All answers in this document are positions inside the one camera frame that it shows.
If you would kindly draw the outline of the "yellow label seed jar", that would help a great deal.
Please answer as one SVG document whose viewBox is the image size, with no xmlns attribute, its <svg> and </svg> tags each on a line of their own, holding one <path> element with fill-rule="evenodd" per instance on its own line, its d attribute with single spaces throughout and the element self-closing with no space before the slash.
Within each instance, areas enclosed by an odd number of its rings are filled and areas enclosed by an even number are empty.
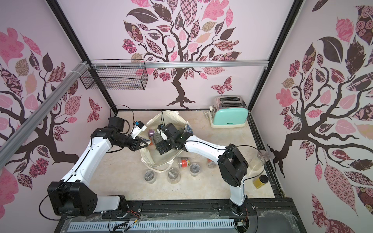
<svg viewBox="0 0 373 233">
<path fill-rule="evenodd" d="M 253 185 L 256 189 L 261 188 L 265 184 L 269 182 L 269 178 L 267 175 L 260 175 L 255 180 L 253 180 Z"/>
</svg>

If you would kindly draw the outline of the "clear seed jar grey lid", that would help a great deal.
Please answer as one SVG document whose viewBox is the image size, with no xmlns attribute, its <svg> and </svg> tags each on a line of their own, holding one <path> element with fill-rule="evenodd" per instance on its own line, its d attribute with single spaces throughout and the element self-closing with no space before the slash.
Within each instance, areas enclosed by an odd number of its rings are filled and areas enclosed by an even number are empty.
<svg viewBox="0 0 373 233">
<path fill-rule="evenodd" d="M 144 174 L 144 180 L 147 183 L 153 184 L 156 181 L 156 173 L 152 170 L 148 170 Z"/>
</svg>

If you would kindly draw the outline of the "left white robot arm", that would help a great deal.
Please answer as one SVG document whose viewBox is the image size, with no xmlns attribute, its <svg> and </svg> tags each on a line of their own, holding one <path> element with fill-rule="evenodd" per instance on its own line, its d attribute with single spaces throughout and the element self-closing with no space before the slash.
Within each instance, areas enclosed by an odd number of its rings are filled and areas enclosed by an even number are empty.
<svg viewBox="0 0 373 233">
<path fill-rule="evenodd" d="M 55 215 L 78 217 L 101 212 L 127 214 L 128 205 L 124 196 L 99 196 L 89 187 L 95 170 L 113 146 L 131 151 L 148 146 L 139 137 L 146 130 L 146 125 L 141 121 L 134 122 L 133 130 L 127 135 L 123 133 L 125 123 L 125 119 L 115 116 L 109 118 L 106 127 L 95 129 L 87 148 L 73 168 L 60 181 L 48 186 L 47 199 Z"/>
</svg>

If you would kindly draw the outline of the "clear seed jar dark lid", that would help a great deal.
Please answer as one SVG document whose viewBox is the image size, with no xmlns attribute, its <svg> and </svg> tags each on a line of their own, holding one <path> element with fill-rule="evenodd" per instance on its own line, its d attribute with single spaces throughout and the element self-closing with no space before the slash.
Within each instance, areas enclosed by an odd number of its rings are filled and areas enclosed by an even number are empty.
<svg viewBox="0 0 373 233">
<path fill-rule="evenodd" d="M 192 177 L 197 177 L 201 173 L 201 167 L 198 163 L 192 163 L 189 166 L 189 172 Z"/>
</svg>

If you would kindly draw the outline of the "clear seed jar striped lid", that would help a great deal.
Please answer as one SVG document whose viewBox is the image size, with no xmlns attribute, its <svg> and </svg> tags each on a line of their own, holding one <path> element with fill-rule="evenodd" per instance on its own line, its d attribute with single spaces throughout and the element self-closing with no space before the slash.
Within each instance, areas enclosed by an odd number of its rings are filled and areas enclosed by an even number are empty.
<svg viewBox="0 0 373 233">
<path fill-rule="evenodd" d="M 181 180 L 180 171 L 177 168 L 171 168 L 167 173 L 169 183 L 176 184 Z"/>
</svg>

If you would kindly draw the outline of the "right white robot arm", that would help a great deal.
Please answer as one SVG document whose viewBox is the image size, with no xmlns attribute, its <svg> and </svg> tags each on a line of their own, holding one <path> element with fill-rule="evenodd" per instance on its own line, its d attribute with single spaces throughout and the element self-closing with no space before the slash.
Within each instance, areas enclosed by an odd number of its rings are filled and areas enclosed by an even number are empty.
<svg viewBox="0 0 373 233">
<path fill-rule="evenodd" d="M 163 155 L 170 150 L 196 153 L 219 167 L 222 179 L 230 186 L 230 209 L 236 216 L 246 213 L 245 177 L 249 163 L 234 144 L 215 145 L 195 136 L 191 132 L 178 130 L 172 123 L 160 124 L 156 129 L 162 140 L 156 143 L 157 151 Z"/>
</svg>

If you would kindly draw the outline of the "clear jar sandy contents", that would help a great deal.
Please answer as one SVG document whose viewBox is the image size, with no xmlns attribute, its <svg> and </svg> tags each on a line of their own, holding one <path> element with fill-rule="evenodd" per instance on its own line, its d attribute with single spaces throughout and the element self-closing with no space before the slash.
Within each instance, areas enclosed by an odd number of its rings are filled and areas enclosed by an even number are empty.
<svg viewBox="0 0 373 233">
<path fill-rule="evenodd" d="M 260 150 L 249 162 L 249 167 L 253 171 L 262 169 L 270 160 L 270 156 L 266 150 Z"/>
</svg>

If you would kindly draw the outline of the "cream canvas tote bag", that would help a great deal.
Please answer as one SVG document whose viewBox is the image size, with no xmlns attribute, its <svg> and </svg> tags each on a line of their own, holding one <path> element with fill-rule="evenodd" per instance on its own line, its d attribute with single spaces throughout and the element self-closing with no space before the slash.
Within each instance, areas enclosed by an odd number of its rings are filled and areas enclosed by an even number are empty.
<svg viewBox="0 0 373 233">
<path fill-rule="evenodd" d="M 160 130 L 160 125 L 172 124 L 177 131 L 188 130 L 192 132 L 191 125 L 184 120 L 177 111 L 163 111 L 149 120 L 145 126 L 146 130 L 139 134 L 142 139 L 149 139 L 153 143 L 140 149 L 141 161 L 149 169 L 157 173 L 169 170 L 174 159 L 182 152 L 176 150 L 169 144 L 164 133 Z"/>
</svg>

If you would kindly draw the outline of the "red label jar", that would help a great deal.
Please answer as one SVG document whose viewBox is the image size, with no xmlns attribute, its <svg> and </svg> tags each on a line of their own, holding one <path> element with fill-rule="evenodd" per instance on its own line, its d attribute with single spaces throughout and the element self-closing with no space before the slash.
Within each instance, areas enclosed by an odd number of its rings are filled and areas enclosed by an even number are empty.
<svg viewBox="0 0 373 233">
<path fill-rule="evenodd" d="M 214 168 L 217 167 L 217 164 L 216 164 L 215 162 L 213 162 L 212 160 L 208 159 L 208 160 L 207 160 L 207 167 L 208 167 L 209 169 L 214 169 Z"/>
<path fill-rule="evenodd" d="M 187 157 L 178 158 L 178 167 L 184 169 L 190 166 L 190 159 Z"/>
</svg>

